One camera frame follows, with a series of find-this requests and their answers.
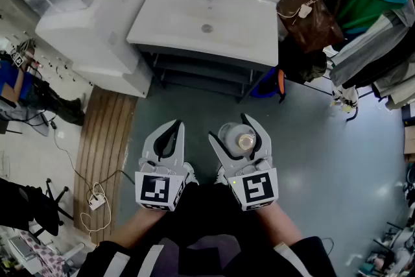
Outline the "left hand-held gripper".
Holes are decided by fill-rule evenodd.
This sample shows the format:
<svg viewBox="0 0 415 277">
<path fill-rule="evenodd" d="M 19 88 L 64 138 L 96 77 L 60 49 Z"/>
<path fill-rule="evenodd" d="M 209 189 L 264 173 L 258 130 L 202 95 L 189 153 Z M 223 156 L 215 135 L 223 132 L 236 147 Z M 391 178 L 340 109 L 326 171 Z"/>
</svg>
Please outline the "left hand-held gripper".
<svg viewBox="0 0 415 277">
<path fill-rule="evenodd" d="M 135 172 L 136 202 L 143 208 L 176 209 L 189 176 L 189 171 L 182 167 L 184 138 L 184 123 L 177 120 L 159 126 L 146 138 L 144 158 L 139 160 L 139 171 Z M 168 166 L 155 163 L 160 161 Z"/>
</svg>

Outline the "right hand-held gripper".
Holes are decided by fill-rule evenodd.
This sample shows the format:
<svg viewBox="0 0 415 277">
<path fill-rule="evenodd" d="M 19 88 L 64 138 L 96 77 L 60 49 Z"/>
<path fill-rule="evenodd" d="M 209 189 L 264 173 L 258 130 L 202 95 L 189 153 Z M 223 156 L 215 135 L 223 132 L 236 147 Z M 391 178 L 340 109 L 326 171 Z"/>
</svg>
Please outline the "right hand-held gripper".
<svg viewBox="0 0 415 277">
<path fill-rule="evenodd" d="M 219 137 L 209 131 L 208 138 L 225 172 L 224 177 L 243 211 L 270 205 L 278 199 L 277 170 L 272 165 L 272 142 L 268 132 L 248 114 L 241 114 L 244 125 L 255 132 L 255 145 L 249 155 L 233 157 Z"/>
</svg>

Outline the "clear plastic cup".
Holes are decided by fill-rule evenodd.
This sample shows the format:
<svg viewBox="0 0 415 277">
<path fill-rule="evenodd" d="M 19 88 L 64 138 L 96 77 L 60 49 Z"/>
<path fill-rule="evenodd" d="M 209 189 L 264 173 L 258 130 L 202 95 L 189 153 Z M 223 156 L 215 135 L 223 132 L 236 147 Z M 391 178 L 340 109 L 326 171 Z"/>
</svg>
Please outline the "clear plastic cup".
<svg viewBox="0 0 415 277">
<path fill-rule="evenodd" d="M 249 125 L 226 123 L 221 126 L 218 137 L 234 157 L 249 156 L 256 144 L 256 133 Z"/>
</svg>

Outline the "person's right forearm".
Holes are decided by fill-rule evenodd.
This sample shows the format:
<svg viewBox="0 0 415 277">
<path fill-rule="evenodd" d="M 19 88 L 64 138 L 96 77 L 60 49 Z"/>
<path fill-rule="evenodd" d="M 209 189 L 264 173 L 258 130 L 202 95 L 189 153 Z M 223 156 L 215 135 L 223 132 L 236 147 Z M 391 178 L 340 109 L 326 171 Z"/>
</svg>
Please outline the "person's right forearm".
<svg viewBox="0 0 415 277">
<path fill-rule="evenodd" d="M 292 246 L 303 239 L 300 230 L 276 202 L 255 212 L 273 247 L 282 243 Z"/>
</svg>

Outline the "person's left forearm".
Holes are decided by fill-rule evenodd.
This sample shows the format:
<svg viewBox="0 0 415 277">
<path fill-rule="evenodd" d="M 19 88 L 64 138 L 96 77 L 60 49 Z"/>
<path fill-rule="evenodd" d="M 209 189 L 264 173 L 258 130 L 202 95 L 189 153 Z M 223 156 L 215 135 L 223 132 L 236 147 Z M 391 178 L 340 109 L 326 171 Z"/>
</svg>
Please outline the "person's left forearm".
<svg viewBox="0 0 415 277">
<path fill-rule="evenodd" d="M 165 214 L 163 210 L 141 208 L 126 224 L 116 229 L 109 241 L 124 248 L 133 248 Z"/>
</svg>

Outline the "white washbasin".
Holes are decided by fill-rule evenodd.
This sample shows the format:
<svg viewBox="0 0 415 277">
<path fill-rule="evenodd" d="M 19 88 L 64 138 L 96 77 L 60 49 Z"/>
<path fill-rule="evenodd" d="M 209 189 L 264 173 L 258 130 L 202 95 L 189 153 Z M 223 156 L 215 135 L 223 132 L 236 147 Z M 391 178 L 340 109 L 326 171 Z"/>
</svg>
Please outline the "white washbasin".
<svg viewBox="0 0 415 277">
<path fill-rule="evenodd" d="M 202 25 L 213 32 L 202 32 Z M 278 64 L 276 4 L 266 0 L 145 0 L 127 41 Z"/>
</svg>

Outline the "person's right white shoe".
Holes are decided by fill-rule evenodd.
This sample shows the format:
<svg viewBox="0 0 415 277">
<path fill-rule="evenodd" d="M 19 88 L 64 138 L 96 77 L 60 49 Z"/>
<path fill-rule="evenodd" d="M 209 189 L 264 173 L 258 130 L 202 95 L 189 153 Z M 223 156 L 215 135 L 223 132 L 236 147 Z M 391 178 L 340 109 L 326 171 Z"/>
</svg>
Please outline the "person's right white shoe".
<svg viewBox="0 0 415 277">
<path fill-rule="evenodd" d="M 217 172 L 217 178 L 216 178 L 215 184 L 223 184 L 225 186 L 228 185 L 228 181 L 226 177 L 224 176 L 224 173 L 225 173 L 225 169 L 223 167 L 220 167 Z"/>
</svg>

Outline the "person's white shoe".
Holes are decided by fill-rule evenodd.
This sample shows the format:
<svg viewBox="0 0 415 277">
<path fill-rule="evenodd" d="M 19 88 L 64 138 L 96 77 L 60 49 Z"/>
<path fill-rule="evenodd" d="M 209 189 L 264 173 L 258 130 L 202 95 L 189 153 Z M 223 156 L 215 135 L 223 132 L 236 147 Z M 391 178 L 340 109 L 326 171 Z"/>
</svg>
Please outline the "person's white shoe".
<svg viewBox="0 0 415 277">
<path fill-rule="evenodd" d="M 225 169 L 223 167 L 220 167 L 217 172 L 217 178 L 216 178 L 215 184 L 223 184 L 225 186 L 228 185 L 228 181 L 226 177 L 224 176 L 224 173 L 225 173 Z"/>
<path fill-rule="evenodd" d="M 195 183 L 196 185 L 199 185 L 198 180 L 195 176 L 195 170 L 193 169 L 192 165 L 188 162 L 184 162 L 183 168 L 187 170 L 187 176 L 185 178 L 185 184 Z"/>
</svg>

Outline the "person's left white shoe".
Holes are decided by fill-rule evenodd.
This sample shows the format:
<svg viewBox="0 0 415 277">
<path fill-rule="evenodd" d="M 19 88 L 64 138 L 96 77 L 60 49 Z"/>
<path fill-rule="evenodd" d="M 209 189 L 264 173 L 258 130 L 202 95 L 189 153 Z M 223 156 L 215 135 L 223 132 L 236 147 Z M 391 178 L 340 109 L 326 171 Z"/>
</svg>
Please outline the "person's left white shoe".
<svg viewBox="0 0 415 277">
<path fill-rule="evenodd" d="M 188 162 L 184 162 L 183 168 L 187 170 L 187 176 L 185 178 L 185 184 L 195 183 L 196 185 L 199 185 L 198 180 L 195 176 L 195 170 L 193 169 L 192 165 Z"/>
</svg>

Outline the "slatted wooden floor mat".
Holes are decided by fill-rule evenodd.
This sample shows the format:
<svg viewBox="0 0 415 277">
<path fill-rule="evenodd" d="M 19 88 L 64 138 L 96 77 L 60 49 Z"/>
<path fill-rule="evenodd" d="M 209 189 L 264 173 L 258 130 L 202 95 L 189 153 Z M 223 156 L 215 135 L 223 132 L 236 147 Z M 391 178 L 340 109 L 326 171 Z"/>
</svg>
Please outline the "slatted wooden floor mat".
<svg viewBox="0 0 415 277">
<path fill-rule="evenodd" d="M 75 227 L 95 244 L 114 232 L 121 188 L 133 186 L 124 169 L 136 105 L 137 97 L 131 95 L 98 86 L 91 92 L 80 133 L 73 202 Z M 92 211 L 89 198 L 98 193 L 105 195 L 106 203 Z"/>
</svg>

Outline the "blue bag with orange trim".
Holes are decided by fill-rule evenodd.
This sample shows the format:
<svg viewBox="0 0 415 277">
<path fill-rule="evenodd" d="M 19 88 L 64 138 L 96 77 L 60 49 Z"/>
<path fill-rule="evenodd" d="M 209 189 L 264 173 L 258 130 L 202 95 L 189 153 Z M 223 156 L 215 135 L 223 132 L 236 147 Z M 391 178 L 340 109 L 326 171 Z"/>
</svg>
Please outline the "blue bag with orange trim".
<svg viewBox="0 0 415 277">
<path fill-rule="evenodd" d="M 286 97 L 285 74 L 278 66 L 273 67 L 250 93 L 251 97 L 267 98 L 279 96 L 281 104 Z"/>
</svg>

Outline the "black trousers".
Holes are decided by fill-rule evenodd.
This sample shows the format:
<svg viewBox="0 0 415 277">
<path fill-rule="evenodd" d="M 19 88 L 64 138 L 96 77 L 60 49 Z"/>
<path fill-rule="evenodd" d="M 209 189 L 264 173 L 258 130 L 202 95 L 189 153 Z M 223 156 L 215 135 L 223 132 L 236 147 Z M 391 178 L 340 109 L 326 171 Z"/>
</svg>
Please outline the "black trousers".
<svg viewBox="0 0 415 277">
<path fill-rule="evenodd" d="M 254 213 L 243 211 L 223 184 L 187 184 L 176 209 L 154 227 L 155 240 L 166 238 L 185 247 L 217 235 L 234 236 L 241 248 L 264 238 Z"/>
</svg>

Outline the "white power strip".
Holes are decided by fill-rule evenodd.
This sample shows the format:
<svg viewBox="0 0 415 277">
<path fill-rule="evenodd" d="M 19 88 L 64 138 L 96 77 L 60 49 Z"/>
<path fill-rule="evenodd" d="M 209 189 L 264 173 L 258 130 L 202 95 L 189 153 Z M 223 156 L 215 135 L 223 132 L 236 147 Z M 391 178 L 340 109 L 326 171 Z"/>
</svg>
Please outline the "white power strip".
<svg viewBox="0 0 415 277">
<path fill-rule="evenodd" d="M 92 195 L 89 198 L 89 207 L 92 211 L 95 211 L 96 209 L 98 209 L 99 207 L 101 207 L 102 205 L 105 205 L 106 203 L 106 197 L 105 195 L 98 193 L 96 195 Z"/>
</svg>

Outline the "dark hanging garment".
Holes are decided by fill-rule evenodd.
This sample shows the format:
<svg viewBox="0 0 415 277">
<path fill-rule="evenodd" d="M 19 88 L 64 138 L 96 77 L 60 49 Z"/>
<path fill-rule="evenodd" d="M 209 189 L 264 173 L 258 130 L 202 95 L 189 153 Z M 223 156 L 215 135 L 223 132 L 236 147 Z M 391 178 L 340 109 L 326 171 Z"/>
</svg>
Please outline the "dark hanging garment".
<svg viewBox="0 0 415 277">
<path fill-rule="evenodd" d="M 297 43 L 286 37 L 278 44 L 279 68 L 285 76 L 303 84 L 322 77 L 327 69 L 327 58 L 323 50 L 304 53 Z"/>
</svg>

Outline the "white patterned cloth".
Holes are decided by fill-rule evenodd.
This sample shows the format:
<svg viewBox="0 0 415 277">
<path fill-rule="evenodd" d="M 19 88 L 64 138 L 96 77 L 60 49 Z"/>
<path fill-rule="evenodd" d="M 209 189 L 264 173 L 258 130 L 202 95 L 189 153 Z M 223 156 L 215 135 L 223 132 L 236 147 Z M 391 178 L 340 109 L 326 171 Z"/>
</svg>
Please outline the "white patterned cloth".
<svg viewBox="0 0 415 277">
<path fill-rule="evenodd" d="M 359 105 L 359 94 L 355 86 L 351 88 L 343 88 L 332 84 L 331 106 L 339 106 L 346 113 L 356 112 Z"/>
</svg>

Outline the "black jacket with white stripes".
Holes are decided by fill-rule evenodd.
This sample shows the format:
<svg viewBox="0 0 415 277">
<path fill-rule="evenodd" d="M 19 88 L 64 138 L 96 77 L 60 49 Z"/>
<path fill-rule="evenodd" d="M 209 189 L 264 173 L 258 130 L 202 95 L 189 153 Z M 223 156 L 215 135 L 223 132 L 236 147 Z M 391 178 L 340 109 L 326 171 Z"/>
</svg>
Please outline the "black jacket with white stripes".
<svg viewBox="0 0 415 277">
<path fill-rule="evenodd" d="M 243 250 L 232 235 L 207 235 L 187 247 L 163 238 L 127 250 L 105 241 L 87 255 L 77 277 L 337 277 L 318 237 L 288 247 Z"/>
</svg>

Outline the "brown leather bag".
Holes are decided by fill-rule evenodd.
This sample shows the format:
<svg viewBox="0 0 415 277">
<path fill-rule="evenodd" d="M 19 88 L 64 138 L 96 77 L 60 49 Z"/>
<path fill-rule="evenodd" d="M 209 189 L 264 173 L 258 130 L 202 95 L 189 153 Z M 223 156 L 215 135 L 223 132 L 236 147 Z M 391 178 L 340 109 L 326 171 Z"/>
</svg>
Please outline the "brown leather bag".
<svg viewBox="0 0 415 277">
<path fill-rule="evenodd" d="M 323 49 L 344 39 L 324 0 L 280 0 L 276 11 L 288 35 L 304 53 Z"/>
</svg>

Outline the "white bathtub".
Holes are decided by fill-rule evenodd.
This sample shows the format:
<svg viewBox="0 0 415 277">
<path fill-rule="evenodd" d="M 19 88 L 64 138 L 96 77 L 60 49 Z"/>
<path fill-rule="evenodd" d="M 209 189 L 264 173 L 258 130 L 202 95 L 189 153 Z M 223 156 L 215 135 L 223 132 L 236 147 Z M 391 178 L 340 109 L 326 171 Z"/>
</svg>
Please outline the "white bathtub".
<svg viewBox="0 0 415 277">
<path fill-rule="evenodd" d="M 88 8 L 46 13 L 36 34 L 106 90 L 145 98 L 152 73 L 126 38 L 145 0 L 93 0 Z"/>
</svg>

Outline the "black office chair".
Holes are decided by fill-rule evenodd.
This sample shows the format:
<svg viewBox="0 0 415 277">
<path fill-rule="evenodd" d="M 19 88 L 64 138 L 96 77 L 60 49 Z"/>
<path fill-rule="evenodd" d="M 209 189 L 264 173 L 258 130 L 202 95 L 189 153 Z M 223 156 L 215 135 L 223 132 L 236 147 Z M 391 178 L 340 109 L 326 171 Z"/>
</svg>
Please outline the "black office chair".
<svg viewBox="0 0 415 277">
<path fill-rule="evenodd" d="M 38 237 L 46 231 L 57 236 L 59 227 L 64 225 L 59 215 L 70 220 L 74 218 L 59 207 L 60 200 L 69 188 L 65 186 L 57 197 L 53 197 L 50 183 L 51 179 L 48 178 L 47 191 L 43 192 L 40 187 L 22 186 L 0 178 L 0 226 L 29 231 L 29 224 L 35 221 L 40 229 L 31 235 Z"/>
</svg>

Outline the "grey garment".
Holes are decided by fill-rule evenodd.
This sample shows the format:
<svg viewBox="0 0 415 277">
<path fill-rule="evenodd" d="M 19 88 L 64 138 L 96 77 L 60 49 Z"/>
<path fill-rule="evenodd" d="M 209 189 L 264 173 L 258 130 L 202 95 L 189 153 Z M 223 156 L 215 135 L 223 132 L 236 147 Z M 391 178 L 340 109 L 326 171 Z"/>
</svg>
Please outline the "grey garment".
<svg viewBox="0 0 415 277">
<path fill-rule="evenodd" d="M 334 86 L 341 86 L 365 66 L 391 51 L 415 23 L 415 6 L 387 11 L 363 34 L 344 46 L 334 57 L 329 76 Z"/>
</svg>

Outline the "checkered cloth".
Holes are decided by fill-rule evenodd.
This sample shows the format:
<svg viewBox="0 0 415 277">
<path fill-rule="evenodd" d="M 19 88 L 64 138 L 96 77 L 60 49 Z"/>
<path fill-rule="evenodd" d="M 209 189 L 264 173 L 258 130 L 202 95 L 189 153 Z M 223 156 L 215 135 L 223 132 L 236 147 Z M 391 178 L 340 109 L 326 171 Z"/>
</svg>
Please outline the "checkered cloth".
<svg viewBox="0 0 415 277">
<path fill-rule="evenodd" d="M 43 277 L 64 277 L 64 260 L 37 240 L 28 231 L 19 231 L 24 242 L 34 251 L 41 262 L 40 274 Z"/>
</svg>

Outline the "cardboard box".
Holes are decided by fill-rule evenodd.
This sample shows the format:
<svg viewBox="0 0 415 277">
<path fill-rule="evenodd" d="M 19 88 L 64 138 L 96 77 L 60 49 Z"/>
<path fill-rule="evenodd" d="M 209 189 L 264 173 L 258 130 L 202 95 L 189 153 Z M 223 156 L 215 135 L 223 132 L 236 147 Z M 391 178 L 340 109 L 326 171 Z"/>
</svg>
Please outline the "cardboard box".
<svg viewBox="0 0 415 277">
<path fill-rule="evenodd" d="M 405 127 L 404 159 L 415 163 L 415 125 Z"/>
</svg>

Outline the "dark vanity cabinet frame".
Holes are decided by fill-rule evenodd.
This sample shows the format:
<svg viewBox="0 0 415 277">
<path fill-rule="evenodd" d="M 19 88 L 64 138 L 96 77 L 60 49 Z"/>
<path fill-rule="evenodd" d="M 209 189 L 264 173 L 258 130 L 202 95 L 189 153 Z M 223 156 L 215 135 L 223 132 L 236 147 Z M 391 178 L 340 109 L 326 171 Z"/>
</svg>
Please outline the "dark vanity cabinet frame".
<svg viewBox="0 0 415 277">
<path fill-rule="evenodd" d="M 250 96 L 272 66 L 157 45 L 135 44 L 155 81 L 221 93 L 240 103 Z"/>
</svg>

